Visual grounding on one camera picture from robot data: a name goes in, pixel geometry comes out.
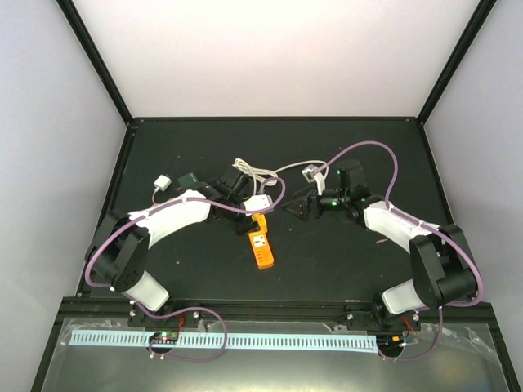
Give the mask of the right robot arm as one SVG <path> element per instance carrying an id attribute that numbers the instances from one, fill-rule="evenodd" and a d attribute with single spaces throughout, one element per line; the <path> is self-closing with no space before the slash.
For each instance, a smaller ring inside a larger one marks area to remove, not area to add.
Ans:
<path id="1" fill-rule="evenodd" d="M 409 255 L 412 278 L 374 296 L 370 313 L 377 329 L 391 330 L 407 313 L 452 305 L 479 292 L 475 263 L 459 227 L 423 223 L 395 209 L 369 191 L 357 160 L 337 169 L 339 185 L 334 189 L 326 188 L 314 170 L 313 165 L 303 170 L 310 184 L 283 205 L 285 212 L 302 221 L 344 212 L 350 221 L 385 236 Z"/>

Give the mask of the orange power strip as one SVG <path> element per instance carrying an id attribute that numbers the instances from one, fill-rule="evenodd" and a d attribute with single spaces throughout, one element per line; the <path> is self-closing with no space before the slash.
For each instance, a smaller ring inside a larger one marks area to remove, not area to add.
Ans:
<path id="1" fill-rule="evenodd" d="M 257 268 L 260 270 L 266 270 L 271 268 L 275 263 L 270 244 L 266 233 L 261 231 L 252 232 L 248 234 L 253 255 L 257 263 Z"/>

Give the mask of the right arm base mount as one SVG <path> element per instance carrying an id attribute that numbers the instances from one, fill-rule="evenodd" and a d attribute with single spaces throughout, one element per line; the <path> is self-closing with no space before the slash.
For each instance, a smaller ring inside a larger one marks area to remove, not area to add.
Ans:
<path id="1" fill-rule="evenodd" d="M 340 319 L 351 330 L 367 332 L 402 332 L 405 320 L 412 321 L 413 310 L 400 314 L 390 313 L 381 302 L 348 302 Z"/>

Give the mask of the white usb charger plug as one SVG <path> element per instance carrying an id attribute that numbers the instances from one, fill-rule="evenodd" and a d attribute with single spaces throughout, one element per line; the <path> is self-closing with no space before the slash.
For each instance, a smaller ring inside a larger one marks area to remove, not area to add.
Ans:
<path id="1" fill-rule="evenodd" d="M 158 191 L 165 191 L 172 183 L 172 180 L 165 176 L 165 175 L 160 175 L 153 183 L 154 185 L 154 190 L 156 192 Z"/>

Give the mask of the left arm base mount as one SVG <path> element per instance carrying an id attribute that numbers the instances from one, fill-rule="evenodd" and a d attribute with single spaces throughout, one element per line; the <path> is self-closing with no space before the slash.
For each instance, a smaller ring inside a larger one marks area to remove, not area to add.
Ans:
<path id="1" fill-rule="evenodd" d="M 144 327 L 144 328 L 160 328 L 166 327 L 167 329 L 181 328 L 185 322 L 183 314 L 177 316 L 165 318 L 165 315 L 170 314 L 177 310 L 177 303 L 174 300 L 167 300 L 165 304 L 157 311 L 150 311 L 155 318 L 147 315 L 144 310 L 136 304 L 131 302 L 131 311 L 129 313 L 128 325 L 131 327 Z"/>

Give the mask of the yellow cube socket adapter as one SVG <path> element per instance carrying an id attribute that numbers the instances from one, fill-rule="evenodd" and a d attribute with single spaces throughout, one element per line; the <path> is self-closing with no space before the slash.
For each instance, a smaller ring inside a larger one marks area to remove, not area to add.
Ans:
<path id="1" fill-rule="evenodd" d="M 267 222 L 266 216 L 261 213 L 253 214 L 251 216 L 253 222 L 256 224 L 256 232 L 266 233 L 267 232 Z"/>

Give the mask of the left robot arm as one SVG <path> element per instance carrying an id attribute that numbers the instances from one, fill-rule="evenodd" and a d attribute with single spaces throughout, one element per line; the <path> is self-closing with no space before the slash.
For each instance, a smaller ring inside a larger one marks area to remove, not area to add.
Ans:
<path id="1" fill-rule="evenodd" d="M 107 287 L 141 303 L 158 326 L 175 317 L 170 294 L 148 271 L 149 250 L 190 225 L 219 218 L 232 221 L 237 234 L 253 227 L 244 213 L 253 195 L 252 179 L 231 167 L 216 180 L 198 180 L 194 173 L 178 179 L 177 195 L 141 211 L 107 213 L 86 253 L 85 282 Z"/>

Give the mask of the green cube socket adapter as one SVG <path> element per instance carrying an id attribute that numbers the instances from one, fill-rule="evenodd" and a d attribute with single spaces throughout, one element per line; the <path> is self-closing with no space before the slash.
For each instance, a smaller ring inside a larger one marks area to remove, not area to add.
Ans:
<path id="1" fill-rule="evenodd" d="M 201 187 L 201 183 L 193 172 L 187 173 L 178 178 L 179 187 L 177 192 L 183 193 L 187 190 L 197 190 Z"/>

